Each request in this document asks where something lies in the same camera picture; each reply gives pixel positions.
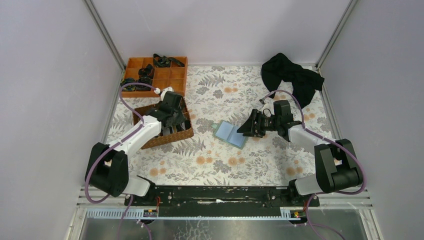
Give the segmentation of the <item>green card holder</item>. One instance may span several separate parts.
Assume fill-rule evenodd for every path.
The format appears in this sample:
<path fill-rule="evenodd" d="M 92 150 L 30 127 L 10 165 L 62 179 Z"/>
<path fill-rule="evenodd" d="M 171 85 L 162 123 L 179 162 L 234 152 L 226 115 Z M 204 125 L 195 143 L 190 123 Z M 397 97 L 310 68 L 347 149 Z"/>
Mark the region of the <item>green card holder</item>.
<path fill-rule="evenodd" d="M 238 126 L 232 123 L 221 120 L 219 123 L 212 125 L 214 132 L 212 136 L 220 141 L 223 141 L 235 148 L 242 150 L 247 142 L 247 137 L 242 133 L 238 133 Z"/>

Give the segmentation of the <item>woven brown basket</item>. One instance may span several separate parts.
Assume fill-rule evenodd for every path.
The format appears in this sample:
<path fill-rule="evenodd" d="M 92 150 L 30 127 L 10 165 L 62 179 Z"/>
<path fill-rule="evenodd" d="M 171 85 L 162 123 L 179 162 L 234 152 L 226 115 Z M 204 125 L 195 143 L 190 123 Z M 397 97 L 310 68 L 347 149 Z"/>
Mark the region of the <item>woven brown basket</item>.
<path fill-rule="evenodd" d="M 172 127 L 168 128 L 167 130 L 163 130 L 158 136 L 155 136 L 154 138 L 147 141 L 146 144 L 144 144 L 141 147 L 142 150 L 181 141 L 181 140 L 188 139 L 194 136 L 194 130 L 192 127 L 190 113 L 188 112 L 187 105 L 184 98 L 181 100 L 180 106 L 182 107 L 182 113 L 184 117 L 186 118 L 186 120 L 190 121 L 191 128 L 188 130 L 176 132 L 176 133 L 173 133 Z"/>

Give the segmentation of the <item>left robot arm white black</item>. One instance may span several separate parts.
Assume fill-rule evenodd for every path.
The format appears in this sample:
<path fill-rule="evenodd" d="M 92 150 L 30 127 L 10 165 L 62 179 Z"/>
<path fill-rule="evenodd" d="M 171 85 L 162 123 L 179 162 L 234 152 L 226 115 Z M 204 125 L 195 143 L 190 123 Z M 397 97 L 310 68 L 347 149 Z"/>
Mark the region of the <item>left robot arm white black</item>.
<path fill-rule="evenodd" d="M 129 131 L 110 143 L 98 142 L 92 147 L 84 191 L 87 193 L 92 186 L 112 197 L 121 194 L 145 196 L 152 183 L 141 176 L 131 175 L 129 160 L 162 131 L 183 124 L 187 120 L 184 107 L 184 97 L 167 89 L 161 93 L 160 101 L 143 113 L 133 109 L 138 122 Z"/>

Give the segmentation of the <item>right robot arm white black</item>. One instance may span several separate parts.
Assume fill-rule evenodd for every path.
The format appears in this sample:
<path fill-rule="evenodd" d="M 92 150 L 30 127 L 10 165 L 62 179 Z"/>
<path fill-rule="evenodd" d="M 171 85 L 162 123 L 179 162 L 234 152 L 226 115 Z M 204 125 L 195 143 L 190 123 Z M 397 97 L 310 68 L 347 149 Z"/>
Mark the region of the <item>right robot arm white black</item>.
<path fill-rule="evenodd" d="M 245 137 L 262 138 L 276 132 L 287 142 L 301 146 L 314 155 L 315 173 L 292 180 L 289 189 L 297 196 L 319 193 L 346 193 L 350 187 L 365 187 L 365 177 L 356 158 L 353 144 L 347 139 L 324 137 L 295 121 L 287 100 L 273 103 L 270 114 L 253 109 L 246 122 L 237 130 Z"/>

